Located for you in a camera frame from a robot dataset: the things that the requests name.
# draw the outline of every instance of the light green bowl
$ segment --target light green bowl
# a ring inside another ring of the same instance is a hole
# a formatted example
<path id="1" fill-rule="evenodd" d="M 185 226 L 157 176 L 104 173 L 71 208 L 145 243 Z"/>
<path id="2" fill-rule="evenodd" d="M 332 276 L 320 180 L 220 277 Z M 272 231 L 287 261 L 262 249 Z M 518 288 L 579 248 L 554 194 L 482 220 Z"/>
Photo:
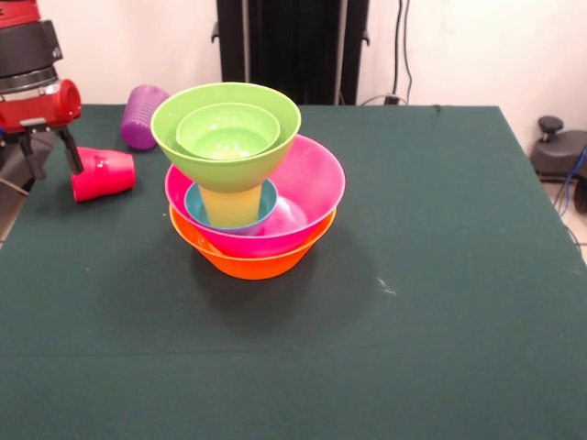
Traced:
<path id="1" fill-rule="evenodd" d="M 176 141 L 182 119 L 194 110 L 222 103 L 256 105 L 274 115 L 281 129 L 274 146 L 235 160 L 201 159 L 182 152 Z M 175 94 L 157 108 L 150 121 L 151 132 L 169 160 L 194 182 L 218 193 L 261 185 L 285 159 L 301 124 L 300 110 L 291 99 L 269 87 L 245 82 L 208 84 Z"/>
<path id="2" fill-rule="evenodd" d="M 249 104 L 214 104 L 190 113 L 177 127 L 176 139 L 193 156 L 235 160 L 261 154 L 279 137 L 279 121 Z"/>

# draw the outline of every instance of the yellow cup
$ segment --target yellow cup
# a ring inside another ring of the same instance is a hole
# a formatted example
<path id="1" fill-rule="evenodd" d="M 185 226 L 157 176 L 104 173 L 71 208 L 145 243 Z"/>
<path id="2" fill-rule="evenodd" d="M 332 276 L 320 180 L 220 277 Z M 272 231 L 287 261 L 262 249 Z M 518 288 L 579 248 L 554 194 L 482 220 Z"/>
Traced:
<path id="1" fill-rule="evenodd" d="M 198 186 L 210 224 L 239 227 L 255 223 L 259 219 L 261 186 L 243 192 L 214 192 Z"/>

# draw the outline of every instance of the pink bowl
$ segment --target pink bowl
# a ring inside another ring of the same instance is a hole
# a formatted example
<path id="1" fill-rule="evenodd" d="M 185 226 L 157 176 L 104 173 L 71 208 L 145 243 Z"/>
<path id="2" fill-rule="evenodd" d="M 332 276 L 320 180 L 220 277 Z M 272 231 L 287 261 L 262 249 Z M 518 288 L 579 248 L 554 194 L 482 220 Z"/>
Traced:
<path id="1" fill-rule="evenodd" d="M 337 158 L 301 135 L 269 178 L 279 194 L 277 207 L 256 236 L 235 236 L 197 224 L 183 202 L 193 182 L 173 165 L 165 177 L 165 192 L 172 207 L 220 252 L 258 259 L 296 249 L 337 207 L 345 191 L 345 174 Z"/>

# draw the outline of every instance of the black cabinet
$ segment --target black cabinet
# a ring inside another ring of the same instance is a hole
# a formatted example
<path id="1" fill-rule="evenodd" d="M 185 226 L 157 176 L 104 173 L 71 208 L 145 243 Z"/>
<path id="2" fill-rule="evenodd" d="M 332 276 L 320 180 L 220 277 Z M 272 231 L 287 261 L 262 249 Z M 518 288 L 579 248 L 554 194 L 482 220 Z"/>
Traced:
<path id="1" fill-rule="evenodd" d="M 216 0 L 223 81 L 355 104 L 368 0 Z"/>

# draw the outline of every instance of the floor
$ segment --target floor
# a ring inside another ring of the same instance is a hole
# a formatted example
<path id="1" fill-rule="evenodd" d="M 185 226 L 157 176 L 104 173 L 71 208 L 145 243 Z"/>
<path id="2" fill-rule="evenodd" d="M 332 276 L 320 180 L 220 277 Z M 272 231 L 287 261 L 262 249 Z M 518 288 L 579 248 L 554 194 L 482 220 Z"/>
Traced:
<path id="1" fill-rule="evenodd" d="M 550 200 L 554 203 L 560 184 L 545 183 L 544 188 L 548 193 Z M 12 225 L 17 220 L 21 208 L 25 204 L 27 197 L 20 192 L 4 185 L 0 182 L 0 248 L 6 241 Z M 580 244 L 587 245 L 587 215 L 578 214 L 571 202 L 566 214 L 562 216 L 563 223 L 577 237 Z M 580 246 L 583 260 L 587 264 L 587 246 Z"/>

